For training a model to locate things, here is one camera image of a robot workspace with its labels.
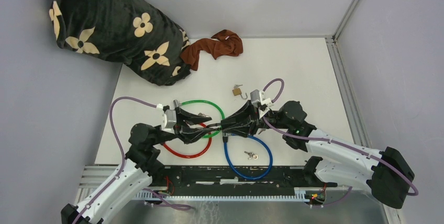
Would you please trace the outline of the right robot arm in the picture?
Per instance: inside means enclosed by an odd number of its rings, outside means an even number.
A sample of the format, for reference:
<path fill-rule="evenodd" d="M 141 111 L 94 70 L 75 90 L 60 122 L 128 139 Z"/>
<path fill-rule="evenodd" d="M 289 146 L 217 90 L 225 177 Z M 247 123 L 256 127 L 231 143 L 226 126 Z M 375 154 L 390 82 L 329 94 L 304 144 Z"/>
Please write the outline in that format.
<path fill-rule="evenodd" d="M 311 153 L 302 172 L 308 186 L 324 182 L 358 188 L 395 209 L 403 207 L 406 197 L 419 194 L 413 183 L 415 174 L 397 149 L 378 150 L 341 140 L 309 124 L 306 116 L 294 100 L 279 110 L 247 101 L 221 121 L 221 129 L 242 137 L 272 129 L 291 148 Z"/>

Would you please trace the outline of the small brass padlock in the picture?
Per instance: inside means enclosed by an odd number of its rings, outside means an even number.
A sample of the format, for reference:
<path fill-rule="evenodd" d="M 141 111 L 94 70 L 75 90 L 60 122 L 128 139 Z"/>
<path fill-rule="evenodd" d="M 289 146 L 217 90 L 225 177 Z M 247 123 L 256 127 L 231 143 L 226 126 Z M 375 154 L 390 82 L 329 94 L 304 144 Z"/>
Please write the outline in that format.
<path fill-rule="evenodd" d="M 235 84 L 233 89 L 232 89 L 232 93 L 234 96 L 240 96 L 242 99 L 247 100 L 248 99 L 248 95 L 247 93 L 243 93 L 240 89 L 242 85 L 238 85 Z"/>

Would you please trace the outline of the green cable lock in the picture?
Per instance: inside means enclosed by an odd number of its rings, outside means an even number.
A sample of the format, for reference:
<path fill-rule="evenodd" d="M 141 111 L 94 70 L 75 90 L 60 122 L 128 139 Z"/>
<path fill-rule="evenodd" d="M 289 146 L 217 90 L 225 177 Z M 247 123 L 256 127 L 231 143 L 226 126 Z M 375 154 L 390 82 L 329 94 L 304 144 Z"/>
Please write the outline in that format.
<path fill-rule="evenodd" d="M 185 102 L 177 102 L 177 103 L 174 102 L 174 105 L 175 105 L 175 107 L 180 107 L 180 106 L 184 106 L 184 105 L 188 105 L 188 104 L 196 104 L 196 103 L 209 104 L 209 105 L 215 107 L 219 111 L 221 118 L 225 119 L 225 114 L 224 114 L 223 110 L 217 104 L 215 104 L 211 101 L 208 101 L 208 100 L 195 99 L 195 100 L 189 100 L 189 101 L 185 101 Z M 203 138 L 208 139 L 210 137 L 214 137 L 214 136 L 218 135 L 219 133 L 220 133 L 220 131 L 217 130 L 212 133 L 208 133 L 208 134 L 204 135 Z"/>

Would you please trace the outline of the black padlock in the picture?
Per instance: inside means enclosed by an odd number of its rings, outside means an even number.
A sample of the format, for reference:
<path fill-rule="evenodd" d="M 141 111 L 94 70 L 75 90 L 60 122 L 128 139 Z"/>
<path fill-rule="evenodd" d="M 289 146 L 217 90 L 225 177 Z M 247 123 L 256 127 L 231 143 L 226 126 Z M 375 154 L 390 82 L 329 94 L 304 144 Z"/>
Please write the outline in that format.
<path fill-rule="evenodd" d="M 200 129 L 204 130 L 205 132 L 220 131 L 223 133 L 233 133 L 239 127 L 240 125 L 235 121 L 222 120 L 219 123 L 210 124 L 206 127 L 201 127 Z"/>

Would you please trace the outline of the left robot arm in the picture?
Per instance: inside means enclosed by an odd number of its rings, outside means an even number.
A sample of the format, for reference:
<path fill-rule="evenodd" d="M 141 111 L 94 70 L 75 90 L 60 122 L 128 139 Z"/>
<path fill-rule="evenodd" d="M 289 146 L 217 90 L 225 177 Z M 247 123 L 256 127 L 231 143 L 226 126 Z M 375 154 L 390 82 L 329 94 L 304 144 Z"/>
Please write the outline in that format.
<path fill-rule="evenodd" d="M 194 143 L 213 131 L 198 127 L 211 120 L 210 116 L 166 106 L 159 125 L 134 125 L 130 131 L 131 146 L 119 167 L 84 200 L 67 204 L 61 210 L 62 223 L 109 223 L 139 192 L 164 181 L 164 165 L 158 160 L 160 150 L 155 146 L 174 139 Z"/>

